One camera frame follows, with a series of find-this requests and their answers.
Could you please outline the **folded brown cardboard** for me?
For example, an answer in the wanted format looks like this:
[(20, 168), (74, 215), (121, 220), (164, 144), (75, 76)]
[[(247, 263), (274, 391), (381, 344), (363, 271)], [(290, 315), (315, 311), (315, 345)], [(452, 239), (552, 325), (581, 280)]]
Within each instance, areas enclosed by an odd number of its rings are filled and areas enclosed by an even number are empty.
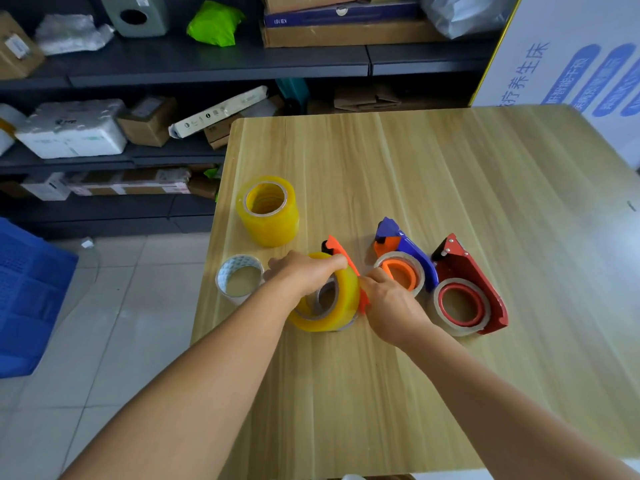
[(333, 106), (348, 112), (377, 111), (401, 104), (396, 92), (386, 84), (339, 86), (334, 90)]

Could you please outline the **small white box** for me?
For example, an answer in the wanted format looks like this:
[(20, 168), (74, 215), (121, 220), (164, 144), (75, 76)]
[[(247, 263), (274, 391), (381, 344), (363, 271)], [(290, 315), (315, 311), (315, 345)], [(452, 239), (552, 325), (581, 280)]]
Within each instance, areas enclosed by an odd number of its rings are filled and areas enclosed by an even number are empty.
[(20, 186), (41, 201), (66, 201), (72, 193), (65, 172), (30, 175)]

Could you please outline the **person's left forearm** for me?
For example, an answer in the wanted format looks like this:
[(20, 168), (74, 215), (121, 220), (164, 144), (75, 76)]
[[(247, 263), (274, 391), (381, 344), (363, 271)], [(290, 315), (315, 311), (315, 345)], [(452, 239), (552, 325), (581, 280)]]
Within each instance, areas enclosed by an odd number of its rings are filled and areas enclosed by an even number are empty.
[(263, 284), (133, 396), (60, 480), (215, 480), (306, 294)]

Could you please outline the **person's left hand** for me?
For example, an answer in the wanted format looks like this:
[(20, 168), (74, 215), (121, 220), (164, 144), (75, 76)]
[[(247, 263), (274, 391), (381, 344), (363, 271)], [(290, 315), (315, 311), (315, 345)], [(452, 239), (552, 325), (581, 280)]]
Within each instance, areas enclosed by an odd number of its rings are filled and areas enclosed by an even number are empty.
[(276, 298), (293, 305), (300, 301), (300, 261), (302, 253), (290, 251), (283, 258), (272, 258), (264, 274), (264, 287)]

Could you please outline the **white foam box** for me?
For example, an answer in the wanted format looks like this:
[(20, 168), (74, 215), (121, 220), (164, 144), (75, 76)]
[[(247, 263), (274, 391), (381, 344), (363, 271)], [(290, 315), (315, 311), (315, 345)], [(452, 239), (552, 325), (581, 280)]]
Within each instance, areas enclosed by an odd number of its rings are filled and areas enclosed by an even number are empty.
[(125, 109), (119, 98), (46, 102), (17, 126), (15, 137), (41, 159), (118, 155), (127, 144), (117, 122)]

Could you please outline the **red tape dispenser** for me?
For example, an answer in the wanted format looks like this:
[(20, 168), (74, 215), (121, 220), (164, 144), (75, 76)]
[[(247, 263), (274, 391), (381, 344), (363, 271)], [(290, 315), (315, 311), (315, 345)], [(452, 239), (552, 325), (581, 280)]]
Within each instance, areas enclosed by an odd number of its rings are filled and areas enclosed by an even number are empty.
[(484, 291), (489, 299), (492, 306), (490, 322), (483, 331), (473, 334), (485, 336), (508, 326), (508, 311), (504, 301), (454, 233), (449, 234), (432, 252), (431, 259), (436, 267), (439, 283), (449, 278), (468, 280)]

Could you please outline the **flat brown parcel with labels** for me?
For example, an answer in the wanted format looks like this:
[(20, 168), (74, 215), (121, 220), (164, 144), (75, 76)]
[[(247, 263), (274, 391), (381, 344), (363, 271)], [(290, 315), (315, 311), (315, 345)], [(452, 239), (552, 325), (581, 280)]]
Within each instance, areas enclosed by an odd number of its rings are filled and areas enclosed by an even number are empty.
[(142, 168), (66, 173), (64, 180), (78, 196), (189, 194), (188, 168)]

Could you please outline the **blue plastic crate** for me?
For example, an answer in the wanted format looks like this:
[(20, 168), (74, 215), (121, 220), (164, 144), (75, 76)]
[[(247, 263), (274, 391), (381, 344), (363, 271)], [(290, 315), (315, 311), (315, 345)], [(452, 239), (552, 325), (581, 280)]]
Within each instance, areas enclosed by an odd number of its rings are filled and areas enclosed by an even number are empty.
[(0, 217), (0, 379), (37, 368), (77, 262), (75, 254)]

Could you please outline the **long white narrow box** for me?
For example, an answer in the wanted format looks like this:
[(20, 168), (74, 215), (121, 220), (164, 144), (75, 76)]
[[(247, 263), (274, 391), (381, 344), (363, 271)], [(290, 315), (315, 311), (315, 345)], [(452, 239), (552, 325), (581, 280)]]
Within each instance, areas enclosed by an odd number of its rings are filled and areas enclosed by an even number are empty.
[(168, 128), (171, 138), (184, 139), (267, 99), (268, 87), (259, 86), (206, 110), (180, 120)]

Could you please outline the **flat wide cardboard box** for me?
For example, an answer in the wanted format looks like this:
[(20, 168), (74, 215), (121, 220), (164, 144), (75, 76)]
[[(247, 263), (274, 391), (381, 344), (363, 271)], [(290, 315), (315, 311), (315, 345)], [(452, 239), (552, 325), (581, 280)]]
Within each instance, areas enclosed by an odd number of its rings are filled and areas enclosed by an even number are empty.
[(447, 41), (427, 19), (300, 27), (260, 27), (265, 48), (397, 45)]

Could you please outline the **empty cardboard tape core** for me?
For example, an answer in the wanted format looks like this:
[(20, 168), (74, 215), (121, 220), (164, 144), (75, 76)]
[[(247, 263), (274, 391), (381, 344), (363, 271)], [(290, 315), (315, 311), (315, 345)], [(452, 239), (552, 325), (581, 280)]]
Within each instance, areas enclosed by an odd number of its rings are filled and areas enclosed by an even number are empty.
[(391, 251), (378, 257), (375, 268), (382, 269), (415, 298), (423, 289), (426, 275), (419, 261), (402, 251)]
[[(456, 318), (445, 307), (445, 298), (452, 292), (459, 292), (463, 298), (470, 300), (475, 312), (468, 321)], [(429, 317), (438, 326), (453, 337), (464, 337), (483, 331), (490, 322), (492, 306), (489, 299), (478, 286), (461, 278), (449, 278), (441, 281), (429, 298)]]

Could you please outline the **yellow packing tape roll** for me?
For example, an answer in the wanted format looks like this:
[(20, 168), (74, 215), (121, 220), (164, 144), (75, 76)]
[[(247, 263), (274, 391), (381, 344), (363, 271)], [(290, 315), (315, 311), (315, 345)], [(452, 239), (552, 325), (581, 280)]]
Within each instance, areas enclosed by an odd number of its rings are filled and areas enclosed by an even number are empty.
[(340, 331), (357, 318), (359, 304), (358, 277), (347, 266), (331, 274), (320, 288), (301, 298), (287, 320), (306, 332)]

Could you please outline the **green plastic bag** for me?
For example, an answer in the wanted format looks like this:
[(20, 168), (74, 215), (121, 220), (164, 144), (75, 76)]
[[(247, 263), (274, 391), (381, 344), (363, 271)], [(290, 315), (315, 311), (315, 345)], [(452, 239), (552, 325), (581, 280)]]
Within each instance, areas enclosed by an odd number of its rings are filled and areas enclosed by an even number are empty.
[(236, 45), (236, 29), (245, 19), (243, 12), (235, 7), (205, 0), (188, 23), (186, 33), (204, 44), (233, 47)]

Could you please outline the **blue tape dispenser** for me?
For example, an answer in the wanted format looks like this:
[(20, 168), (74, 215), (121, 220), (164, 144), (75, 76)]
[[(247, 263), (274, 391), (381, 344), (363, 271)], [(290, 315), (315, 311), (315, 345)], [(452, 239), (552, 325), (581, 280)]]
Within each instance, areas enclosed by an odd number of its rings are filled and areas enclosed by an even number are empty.
[(423, 270), (425, 282), (422, 288), (427, 293), (434, 291), (439, 284), (436, 267), (430, 255), (414, 243), (404, 231), (400, 229), (395, 220), (384, 217), (379, 222), (374, 236), (373, 249), (377, 258), (397, 251), (403, 252), (416, 259)]

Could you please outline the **orange tape dispenser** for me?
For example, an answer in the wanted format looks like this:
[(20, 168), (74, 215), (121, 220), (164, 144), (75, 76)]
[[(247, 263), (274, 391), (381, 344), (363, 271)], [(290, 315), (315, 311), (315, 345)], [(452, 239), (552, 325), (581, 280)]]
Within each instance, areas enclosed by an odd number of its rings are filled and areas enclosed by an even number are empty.
[[(322, 242), (321, 250), (322, 252), (329, 254), (331, 256), (334, 256), (334, 255), (344, 256), (347, 259), (348, 266), (352, 269), (352, 271), (356, 274), (357, 277), (360, 277), (360, 273), (357, 267), (354, 265), (352, 259), (350, 258), (350, 256), (348, 256), (348, 253), (346, 252), (344, 247), (340, 244), (340, 242), (336, 238), (334, 238), (334, 236), (329, 235), (327, 240)], [(359, 293), (360, 293), (360, 298), (359, 298), (359, 304), (358, 304), (358, 314), (365, 315), (366, 308), (369, 305), (369, 299), (366, 295), (366, 292), (363, 290), (363, 288), (360, 288)]]

